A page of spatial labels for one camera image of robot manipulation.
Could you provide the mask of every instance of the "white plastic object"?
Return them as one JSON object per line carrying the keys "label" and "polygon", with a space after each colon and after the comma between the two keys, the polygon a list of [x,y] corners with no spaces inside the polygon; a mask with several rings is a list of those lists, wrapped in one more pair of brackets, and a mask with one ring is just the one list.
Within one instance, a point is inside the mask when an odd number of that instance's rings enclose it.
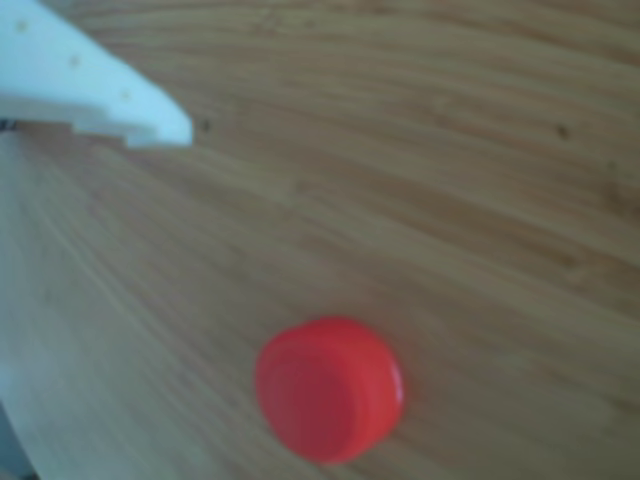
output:
{"label": "white plastic object", "polygon": [[70,123],[132,148],[193,137],[164,91],[36,0],[0,0],[0,118]]}

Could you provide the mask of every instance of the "white object edge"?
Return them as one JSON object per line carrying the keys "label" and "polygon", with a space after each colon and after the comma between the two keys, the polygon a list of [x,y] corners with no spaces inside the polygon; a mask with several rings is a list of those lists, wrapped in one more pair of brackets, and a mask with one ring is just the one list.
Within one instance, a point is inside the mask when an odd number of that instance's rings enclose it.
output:
{"label": "white object edge", "polygon": [[70,123],[131,148],[193,138],[169,95],[36,0],[0,0],[0,118]]}

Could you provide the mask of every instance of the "red cap top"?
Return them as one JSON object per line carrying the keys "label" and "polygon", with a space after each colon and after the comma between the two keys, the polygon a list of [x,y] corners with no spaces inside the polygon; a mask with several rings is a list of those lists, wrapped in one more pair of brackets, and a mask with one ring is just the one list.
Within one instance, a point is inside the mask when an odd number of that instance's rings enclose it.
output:
{"label": "red cap top", "polygon": [[320,463],[346,462],[372,447],[397,423],[404,401],[389,347],[345,317],[274,338],[258,359],[256,386],[280,440]]}

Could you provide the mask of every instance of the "dark spot on wood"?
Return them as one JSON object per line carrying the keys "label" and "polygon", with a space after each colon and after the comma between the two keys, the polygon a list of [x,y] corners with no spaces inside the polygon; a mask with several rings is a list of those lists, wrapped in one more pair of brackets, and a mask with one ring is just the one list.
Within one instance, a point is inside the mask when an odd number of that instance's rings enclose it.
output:
{"label": "dark spot on wood", "polygon": [[558,125],[556,127],[556,132],[558,133],[558,136],[563,140],[569,140],[569,137],[571,137],[571,133],[569,132],[569,129],[566,127],[566,125]]}
{"label": "dark spot on wood", "polygon": [[620,186],[616,180],[609,180],[605,182],[603,189],[603,202],[604,207],[616,214],[624,215],[627,211],[627,202],[620,191]]}
{"label": "dark spot on wood", "polygon": [[611,404],[622,414],[637,415],[640,413],[640,404],[626,398],[612,398]]}
{"label": "dark spot on wood", "polygon": [[396,10],[388,5],[388,0],[359,0],[354,4],[355,11],[370,15],[389,15]]}

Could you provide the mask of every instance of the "plastic cap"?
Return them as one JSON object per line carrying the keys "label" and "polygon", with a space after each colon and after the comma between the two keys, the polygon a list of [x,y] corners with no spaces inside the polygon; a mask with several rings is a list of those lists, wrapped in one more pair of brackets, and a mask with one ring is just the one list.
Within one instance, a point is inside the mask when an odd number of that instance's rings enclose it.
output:
{"label": "plastic cap", "polygon": [[372,447],[398,422],[404,403],[389,347],[346,317],[275,337],[258,359],[256,387],[282,443],[319,463],[346,462]]}

